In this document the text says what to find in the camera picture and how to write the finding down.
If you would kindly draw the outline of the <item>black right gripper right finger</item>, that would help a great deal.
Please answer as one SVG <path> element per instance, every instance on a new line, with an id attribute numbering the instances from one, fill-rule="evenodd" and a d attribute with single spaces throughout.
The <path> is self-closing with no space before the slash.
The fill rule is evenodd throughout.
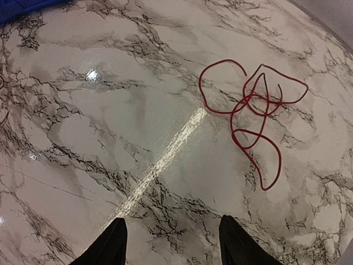
<path id="1" fill-rule="evenodd" d="M 224 215 L 219 226 L 222 264 L 282 265 L 240 226 L 230 215 Z"/>

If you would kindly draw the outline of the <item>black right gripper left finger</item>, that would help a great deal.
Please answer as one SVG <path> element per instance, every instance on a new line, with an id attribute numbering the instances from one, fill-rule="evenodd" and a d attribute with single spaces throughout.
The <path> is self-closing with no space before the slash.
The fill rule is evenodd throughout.
<path id="1" fill-rule="evenodd" d="M 70 265 L 126 264 L 127 227 L 125 219 L 115 218 L 98 238 Z"/>

